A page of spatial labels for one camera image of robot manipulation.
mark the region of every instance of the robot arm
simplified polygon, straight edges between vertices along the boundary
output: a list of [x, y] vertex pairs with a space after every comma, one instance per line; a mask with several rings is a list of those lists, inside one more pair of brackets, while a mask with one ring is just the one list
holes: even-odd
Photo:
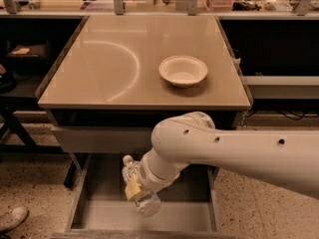
[[208, 115], [190, 113], [161, 121], [152, 133], [152, 144], [139, 163], [136, 179], [128, 180], [142, 191], [170, 186], [183, 169], [196, 163], [319, 195], [316, 130], [218, 130]]

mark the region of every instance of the white bowl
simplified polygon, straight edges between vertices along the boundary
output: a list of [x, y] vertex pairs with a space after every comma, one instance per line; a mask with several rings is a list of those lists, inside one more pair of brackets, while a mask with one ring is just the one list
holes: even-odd
[[187, 88], [201, 82], [207, 75], [206, 64], [190, 56], [172, 56], [159, 65], [160, 75], [176, 87]]

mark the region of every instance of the concrete floor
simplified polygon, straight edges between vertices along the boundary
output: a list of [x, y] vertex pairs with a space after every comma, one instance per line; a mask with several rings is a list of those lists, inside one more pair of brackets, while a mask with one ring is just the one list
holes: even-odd
[[[319, 119], [290, 124], [275, 116], [267, 126], [319, 128]], [[247, 128], [264, 127], [263, 117], [252, 117]], [[39, 143], [57, 144], [48, 123], [28, 123]], [[6, 134], [1, 143], [19, 142]], [[30, 210], [28, 219], [8, 233], [12, 239], [50, 238], [62, 232], [70, 215], [76, 187], [63, 185], [71, 161], [67, 155], [0, 153], [0, 213], [19, 205]], [[318, 239], [319, 202], [298, 193], [221, 170], [216, 179], [220, 232], [240, 239]]]

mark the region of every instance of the white sneaker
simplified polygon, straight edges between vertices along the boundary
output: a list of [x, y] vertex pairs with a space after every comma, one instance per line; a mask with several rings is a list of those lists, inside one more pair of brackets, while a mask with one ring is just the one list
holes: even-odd
[[0, 234], [7, 233], [18, 227], [28, 217], [28, 209], [26, 207], [17, 207], [12, 211], [8, 211], [0, 216]]

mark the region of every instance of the floor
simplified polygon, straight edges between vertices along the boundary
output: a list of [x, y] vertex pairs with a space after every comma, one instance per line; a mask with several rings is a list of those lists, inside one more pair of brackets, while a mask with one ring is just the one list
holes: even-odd
[[[267, 115], [265, 119], [256, 114], [240, 129], [317, 129], [318, 120], [291, 122], [284, 116]], [[37, 142], [57, 144], [49, 123], [31, 122], [25, 126]], [[6, 134], [1, 143], [18, 141], [14, 135]], [[64, 231], [79, 179], [75, 177], [74, 188], [64, 187], [70, 163], [67, 155], [0, 153], [0, 213], [19, 205], [30, 211], [28, 219], [8, 233], [12, 239], [50, 238], [53, 232]], [[240, 239], [319, 238], [317, 199], [223, 169], [216, 179], [216, 193], [217, 218], [220, 232], [225, 235]]]

